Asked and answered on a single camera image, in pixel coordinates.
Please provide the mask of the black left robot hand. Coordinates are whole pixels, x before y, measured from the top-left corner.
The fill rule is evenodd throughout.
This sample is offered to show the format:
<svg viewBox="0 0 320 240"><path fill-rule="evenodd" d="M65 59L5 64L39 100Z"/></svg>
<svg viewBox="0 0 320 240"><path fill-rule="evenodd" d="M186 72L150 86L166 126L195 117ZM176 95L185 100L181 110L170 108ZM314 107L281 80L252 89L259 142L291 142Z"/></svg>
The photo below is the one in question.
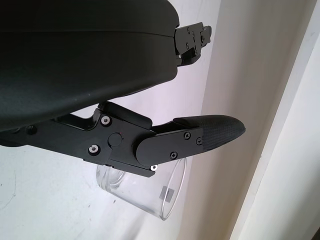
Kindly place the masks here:
<svg viewBox="0 0 320 240"><path fill-rule="evenodd" d="M173 80L211 41L167 0L3 0L0 144L33 146L143 177L245 133L231 116L150 118L112 103Z"/></svg>

